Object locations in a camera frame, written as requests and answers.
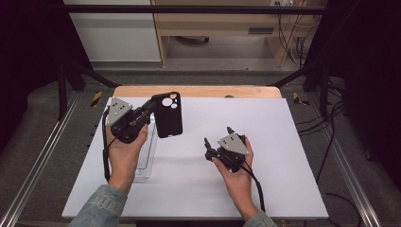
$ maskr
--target phone case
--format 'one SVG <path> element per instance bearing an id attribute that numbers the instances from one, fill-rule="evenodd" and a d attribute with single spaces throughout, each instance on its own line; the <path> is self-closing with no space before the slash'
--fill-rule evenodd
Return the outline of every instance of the phone case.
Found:
<path id="1" fill-rule="evenodd" d="M 181 96 L 178 92 L 155 95 L 151 98 L 156 103 L 154 117 L 157 134 L 160 138 L 183 133 L 181 114 Z"/>

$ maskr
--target hand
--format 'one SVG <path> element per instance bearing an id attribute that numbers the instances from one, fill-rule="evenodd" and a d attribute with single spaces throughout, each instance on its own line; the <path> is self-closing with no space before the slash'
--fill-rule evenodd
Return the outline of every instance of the hand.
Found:
<path id="1" fill-rule="evenodd" d="M 139 151 L 148 139 L 148 125 L 139 131 L 138 137 L 130 144 L 114 140 L 110 127 L 106 128 L 106 136 L 107 144 L 110 145 L 109 158 L 112 165 L 109 185 L 129 194 L 138 166 Z"/>
<path id="2" fill-rule="evenodd" d="M 248 137 L 245 138 L 245 146 L 250 152 L 250 154 L 246 157 L 245 162 L 252 167 L 253 150 Z M 213 158 L 212 160 L 224 179 L 228 194 L 233 200 L 236 209 L 239 211 L 242 218 L 247 221 L 258 211 L 256 206 L 253 204 L 251 195 L 252 177 L 242 168 L 239 169 L 238 172 L 232 173 L 219 159 Z"/>

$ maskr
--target white cabinet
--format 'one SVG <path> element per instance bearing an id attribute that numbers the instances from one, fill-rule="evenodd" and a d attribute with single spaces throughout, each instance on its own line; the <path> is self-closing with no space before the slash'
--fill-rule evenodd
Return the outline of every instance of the white cabinet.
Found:
<path id="1" fill-rule="evenodd" d="M 66 5 L 150 5 L 149 0 L 64 0 Z M 150 13 L 70 13 L 90 61 L 160 61 Z"/>

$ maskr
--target wooden edge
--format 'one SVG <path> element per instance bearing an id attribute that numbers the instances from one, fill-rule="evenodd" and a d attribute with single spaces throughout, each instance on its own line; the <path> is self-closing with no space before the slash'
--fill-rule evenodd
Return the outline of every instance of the wooden edge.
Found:
<path id="1" fill-rule="evenodd" d="M 155 0 L 150 0 L 151 5 L 156 5 Z M 165 68 L 166 67 L 166 62 L 167 62 L 167 53 L 165 52 L 165 47 L 163 44 L 162 36 L 160 35 L 160 26 L 159 26 L 159 15 L 157 13 L 153 13 L 153 22 L 155 26 L 155 31 L 156 31 L 156 37 L 157 37 L 157 45 L 159 47 L 159 55 L 160 55 L 160 60 L 162 62 L 162 66 Z"/>
<path id="2" fill-rule="evenodd" d="M 267 86 L 120 86 L 113 96 L 152 97 L 168 92 L 179 92 L 182 97 L 282 97 L 278 88 Z"/>

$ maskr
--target sleeve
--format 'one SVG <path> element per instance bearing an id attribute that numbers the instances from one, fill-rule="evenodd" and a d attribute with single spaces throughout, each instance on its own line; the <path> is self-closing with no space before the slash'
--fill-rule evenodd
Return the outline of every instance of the sleeve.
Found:
<path id="1" fill-rule="evenodd" d="M 83 205 L 68 226 L 117 226 L 127 194 L 104 184 Z"/>
<path id="2" fill-rule="evenodd" d="M 265 212 L 259 210 L 243 227 L 277 227 L 277 225 Z"/>

